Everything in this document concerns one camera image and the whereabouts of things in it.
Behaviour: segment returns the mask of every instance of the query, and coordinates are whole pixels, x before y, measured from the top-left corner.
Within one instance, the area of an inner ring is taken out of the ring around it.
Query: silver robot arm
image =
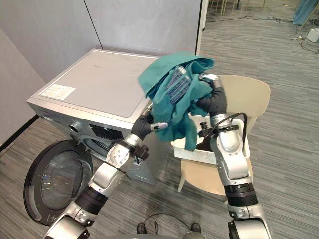
[[[132,167],[135,157],[145,160],[148,149],[143,139],[152,131],[168,127],[167,123],[150,124],[151,106],[137,119],[132,133],[110,149],[105,162],[97,169],[88,188],[72,201],[51,225],[44,239],[86,239],[100,209]]]
[[[211,79],[215,89],[220,88],[221,95],[224,94],[217,76],[209,74],[204,77]],[[220,101],[222,106],[214,108],[213,112],[210,111],[212,128],[222,120],[224,122],[216,127],[215,133],[210,133],[209,146],[216,155],[219,176],[228,199],[229,215],[233,218],[228,223],[229,237],[230,239],[271,239],[265,213],[257,200],[252,177],[243,154],[242,137],[231,120],[226,119],[228,114],[225,113],[224,108],[227,102],[225,95],[221,95],[218,99],[210,99],[210,101],[215,100],[215,104]],[[199,102],[198,105],[208,106],[208,103]]]

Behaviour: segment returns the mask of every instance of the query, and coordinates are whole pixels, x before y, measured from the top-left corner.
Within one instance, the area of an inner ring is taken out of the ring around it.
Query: white label
[[[42,92],[40,95],[59,99],[59,100],[64,100],[74,90],[75,90],[75,88],[73,88],[73,87],[53,84],[48,89],[46,89],[44,92]]]

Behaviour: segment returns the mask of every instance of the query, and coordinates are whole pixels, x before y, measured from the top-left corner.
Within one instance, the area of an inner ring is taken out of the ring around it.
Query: washing machine top
[[[138,76],[156,59],[93,49],[32,97],[121,118],[129,118],[137,109],[139,115],[148,99]]]

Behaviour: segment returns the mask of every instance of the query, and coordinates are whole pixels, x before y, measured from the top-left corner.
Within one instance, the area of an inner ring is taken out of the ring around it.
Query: blue object
[[[196,149],[197,129],[188,113],[207,115],[195,101],[212,91],[199,75],[214,63],[211,58],[179,52],[157,59],[140,74],[139,84],[153,102],[154,121],[169,123],[168,128],[155,132],[161,141],[186,137],[185,149]]]
[[[293,24],[302,25],[312,13],[319,0],[302,0],[293,15]]]

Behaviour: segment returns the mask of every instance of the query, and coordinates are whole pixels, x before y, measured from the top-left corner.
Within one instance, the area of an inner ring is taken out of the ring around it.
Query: front-loading washing machine
[[[92,49],[27,100],[69,138],[41,152],[28,172],[24,202],[34,220],[51,225],[86,187],[92,158],[104,161],[115,140],[130,133],[150,103],[137,78],[156,59]],[[153,133],[144,144],[149,157],[144,162],[137,159],[127,175],[155,184],[169,144]]]

